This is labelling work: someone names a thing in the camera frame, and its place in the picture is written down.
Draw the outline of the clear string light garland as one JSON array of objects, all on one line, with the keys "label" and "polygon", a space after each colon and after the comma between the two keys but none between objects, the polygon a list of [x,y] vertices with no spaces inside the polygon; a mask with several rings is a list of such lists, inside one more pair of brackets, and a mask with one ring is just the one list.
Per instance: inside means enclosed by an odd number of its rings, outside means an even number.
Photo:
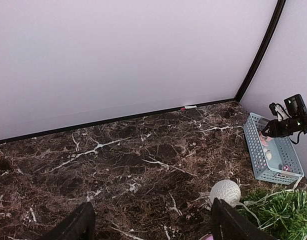
[{"label": "clear string light garland", "polygon": [[238,184],[231,180],[221,180],[211,188],[209,202],[212,205],[215,199],[224,200],[231,207],[238,207],[243,215],[251,217],[258,226],[262,226],[268,221],[278,221],[278,216],[286,211],[285,206],[297,195],[295,189],[299,182],[296,180],[287,188],[255,188],[242,196]]}]

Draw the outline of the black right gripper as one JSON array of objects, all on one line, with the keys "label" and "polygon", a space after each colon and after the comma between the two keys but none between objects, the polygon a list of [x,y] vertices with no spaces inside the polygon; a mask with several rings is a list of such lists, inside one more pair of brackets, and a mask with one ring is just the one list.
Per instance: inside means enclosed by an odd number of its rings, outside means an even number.
[{"label": "black right gripper", "polygon": [[285,107],[271,103],[269,109],[277,119],[270,120],[261,130],[262,135],[271,138],[290,137],[293,133],[307,133],[307,107],[300,94],[284,100]]}]

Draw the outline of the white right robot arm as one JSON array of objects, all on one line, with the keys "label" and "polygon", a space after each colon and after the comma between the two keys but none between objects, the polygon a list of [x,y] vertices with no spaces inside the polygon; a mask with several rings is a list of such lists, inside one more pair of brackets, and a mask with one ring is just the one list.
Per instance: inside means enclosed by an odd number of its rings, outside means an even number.
[{"label": "white right robot arm", "polygon": [[294,133],[307,133],[307,107],[300,94],[293,95],[284,100],[285,107],[279,103],[271,103],[269,109],[276,116],[270,120],[260,131],[261,137],[284,138]]}]

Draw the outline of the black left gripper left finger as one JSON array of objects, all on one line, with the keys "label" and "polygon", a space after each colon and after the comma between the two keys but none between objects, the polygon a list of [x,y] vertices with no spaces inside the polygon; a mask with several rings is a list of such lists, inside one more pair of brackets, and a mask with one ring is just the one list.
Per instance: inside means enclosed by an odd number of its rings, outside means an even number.
[{"label": "black left gripper left finger", "polygon": [[96,214],[90,202],[80,204],[56,227],[44,234],[42,240],[95,239]]}]

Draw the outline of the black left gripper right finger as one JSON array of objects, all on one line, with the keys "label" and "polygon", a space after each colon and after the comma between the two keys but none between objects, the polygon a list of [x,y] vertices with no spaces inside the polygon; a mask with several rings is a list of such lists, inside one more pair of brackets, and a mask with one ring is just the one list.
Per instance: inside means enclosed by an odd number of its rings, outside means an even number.
[{"label": "black left gripper right finger", "polygon": [[276,240],[218,198],[211,206],[211,233],[214,240]]}]

